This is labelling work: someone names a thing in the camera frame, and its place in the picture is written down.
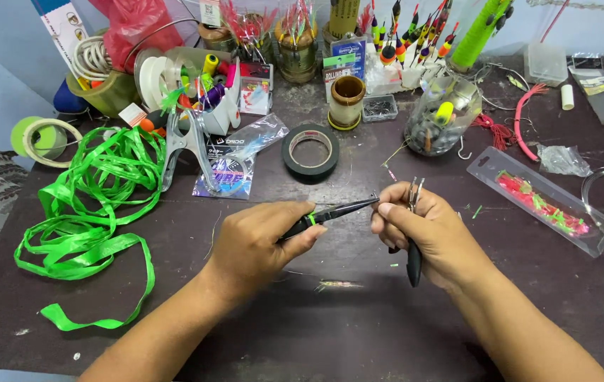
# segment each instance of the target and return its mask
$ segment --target table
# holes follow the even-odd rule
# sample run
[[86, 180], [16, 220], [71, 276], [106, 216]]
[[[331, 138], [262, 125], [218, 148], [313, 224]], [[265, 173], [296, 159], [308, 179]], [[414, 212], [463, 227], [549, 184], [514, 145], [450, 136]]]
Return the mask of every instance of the table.
[[[521, 71], [521, 57], [496, 62]], [[572, 78], [569, 82], [575, 85]], [[521, 95], [498, 70], [481, 88], [504, 105], [514, 105]], [[604, 165], [604, 126], [577, 86], [574, 93], [573, 111], [561, 111], [558, 91], [532, 98], [524, 116], [532, 119], [536, 131], [523, 124], [523, 136], [531, 145], [578, 145], [597, 168]], [[275, 143], [257, 158], [249, 201], [198, 198], [191, 195], [197, 161], [182, 155], [188, 165], [178, 163], [162, 201], [144, 218], [118, 230], [141, 235], [151, 248], [157, 281], [140, 317], [200, 271], [219, 216], [222, 221], [257, 203], [307, 197], [324, 207], [367, 198], [391, 184], [380, 164], [402, 142], [402, 129], [417, 97], [399, 93], [400, 113], [392, 122], [337, 131], [339, 164], [327, 181], [315, 186], [289, 176], [281, 163], [280, 143]], [[288, 127], [327, 125], [327, 109], [319, 78], [302, 86], [277, 80], [273, 111]], [[490, 115], [496, 122], [512, 116], [502, 111]], [[255, 118], [243, 120], [245, 126]], [[470, 128], [465, 152], [473, 152], [475, 158], [491, 142], [488, 130]], [[508, 153], [528, 163], [518, 147]], [[493, 192], [467, 174], [470, 162], [460, 160], [455, 151], [423, 158], [404, 149], [390, 161], [390, 168], [399, 179], [425, 177], [429, 190], [461, 212], [498, 268], [604, 367], [604, 254], [590, 258]], [[12, 253], [24, 231], [44, 218], [36, 191], [58, 173], [35, 165], [0, 235], [0, 369], [78, 375], [127, 328], [60, 332], [38, 311], [59, 302], [74, 322], [125, 319], [144, 290], [145, 267], [138, 246], [120, 254], [102, 273], [77, 282], [46, 279], [14, 264]], [[580, 195], [581, 178], [553, 174], [547, 178]], [[604, 178], [593, 187], [591, 202], [604, 212]], [[473, 220], [480, 204], [483, 208]], [[329, 231], [313, 250], [287, 267], [306, 274], [283, 274], [280, 282], [230, 314], [201, 343], [178, 381], [501, 380], [445, 294], [429, 282], [410, 288], [404, 251], [389, 255], [369, 234], [368, 210], [326, 226]], [[315, 291], [321, 279], [357, 282], [362, 288]]]

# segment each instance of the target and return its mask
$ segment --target left hand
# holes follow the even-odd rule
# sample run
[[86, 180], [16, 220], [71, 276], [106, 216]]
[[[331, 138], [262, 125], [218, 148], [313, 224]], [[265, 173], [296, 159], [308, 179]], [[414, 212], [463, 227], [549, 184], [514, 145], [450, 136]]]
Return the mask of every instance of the left hand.
[[310, 250], [327, 230], [312, 226], [282, 243], [278, 240], [312, 202], [262, 203], [227, 216], [208, 263], [199, 274], [229, 302], [240, 302], [271, 282], [292, 259]]

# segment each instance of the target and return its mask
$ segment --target right hand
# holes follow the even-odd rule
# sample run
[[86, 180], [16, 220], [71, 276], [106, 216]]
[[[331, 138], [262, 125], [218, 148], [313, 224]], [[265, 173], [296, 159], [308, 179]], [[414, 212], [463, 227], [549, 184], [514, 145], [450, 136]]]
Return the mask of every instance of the right hand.
[[420, 191], [416, 213], [408, 210], [410, 184], [401, 181], [380, 193], [373, 204], [371, 231], [390, 248], [408, 248], [413, 239], [423, 256], [422, 272], [436, 286], [456, 291], [494, 271], [495, 265], [440, 196]]

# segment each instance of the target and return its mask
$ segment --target green thread spool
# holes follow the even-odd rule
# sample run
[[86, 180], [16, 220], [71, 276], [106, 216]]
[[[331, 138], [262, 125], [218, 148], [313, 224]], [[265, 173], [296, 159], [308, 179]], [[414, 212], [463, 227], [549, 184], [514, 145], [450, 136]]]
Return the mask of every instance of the green thread spool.
[[[481, 13], [478, 14], [467, 34], [465, 34], [465, 38], [462, 39], [462, 42], [453, 52], [451, 57], [451, 67], [453, 69], [460, 73], [466, 73], [474, 65], [481, 54], [481, 50], [493, 34], [495, 23], [505, 13], [510, 3], [510, 0], [488, 0], [486, 2]], [[486, 21], [493, 14], [495, 14], [493, 22], [486, 25]]]

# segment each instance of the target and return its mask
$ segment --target green plastic ribbon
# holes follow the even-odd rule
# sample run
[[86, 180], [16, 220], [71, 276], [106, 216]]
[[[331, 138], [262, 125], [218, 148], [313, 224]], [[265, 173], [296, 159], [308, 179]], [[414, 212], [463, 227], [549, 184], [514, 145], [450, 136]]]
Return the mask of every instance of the green plastic ribbon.
[[[14, 251], [14, 259], [18, 267], [41, 276], [80, 280], [102, 271], [111, 264], [116, 253], [139, 243], [146, 262], [146, 289], [124, 322], [101, 319], [77, 324], [69, 320], [59, 304], [43, 308], [43, 316], [64, 331], [91, 325], [115, 329], [130, 323], [137, 318], [142, 302], [155, 283], [151, 253], [145, 239], [133, 233], [113, 237], [113, 233], [117, 226], [144, 216], [158, 202], [165, 165], [165, 140], [136, 126], [132, 130], [121, 130], [100, 145], [88, 147], [88, 143], [105, 130], [111, 128], [100, 127], [86, 134], [69, 169], [53, 184], [38, 191], [46, 220], [26, 230], [24, 240]], [[155, 151], [155, 162], [145, 146], [151, 146]], [[152, 194], [143, 200], [128, 200], [137, 185]], [[99, 201], [102, 208], [94, 212], [88, 210], [80, 199], [83, 193]], [[122, 204], [145, 205], [131, 215], [117, 218], [114, 210]], [[31, 245], [29, 240], [41, 232], [40, 245]], [[21, 260], [24, 248], [32, 254], [45, 255], [43, 264]]]

